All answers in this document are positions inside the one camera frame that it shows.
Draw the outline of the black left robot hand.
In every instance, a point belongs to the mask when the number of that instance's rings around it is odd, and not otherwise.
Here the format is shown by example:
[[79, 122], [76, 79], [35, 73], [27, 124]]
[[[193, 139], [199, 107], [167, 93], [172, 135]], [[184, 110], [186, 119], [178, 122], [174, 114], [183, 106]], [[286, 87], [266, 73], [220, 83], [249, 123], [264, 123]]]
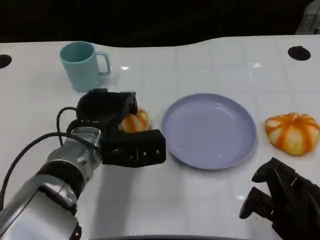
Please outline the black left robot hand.
[[101, 132], [102, 163], [128, 168], [162, 164], [166, 140], [158, 129], [128, 133], [120, 129], [129, 114], [138, 114], [135, 92], [109, 92], [96, 88], [83, 95], [76, 106], [76, 120], [68, 129], [93, 127]]

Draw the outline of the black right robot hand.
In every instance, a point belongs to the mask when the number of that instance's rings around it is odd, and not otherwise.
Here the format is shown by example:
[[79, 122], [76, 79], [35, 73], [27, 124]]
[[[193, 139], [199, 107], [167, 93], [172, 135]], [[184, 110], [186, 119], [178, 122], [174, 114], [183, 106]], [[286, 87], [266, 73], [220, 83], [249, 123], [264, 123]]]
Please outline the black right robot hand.
[[320, 238], [320, 188], [273, 157], [254, 173], [254, 183], [265, 182], [270, 194], [252, 187], [239, 212], [268, 219], [283, 240]]

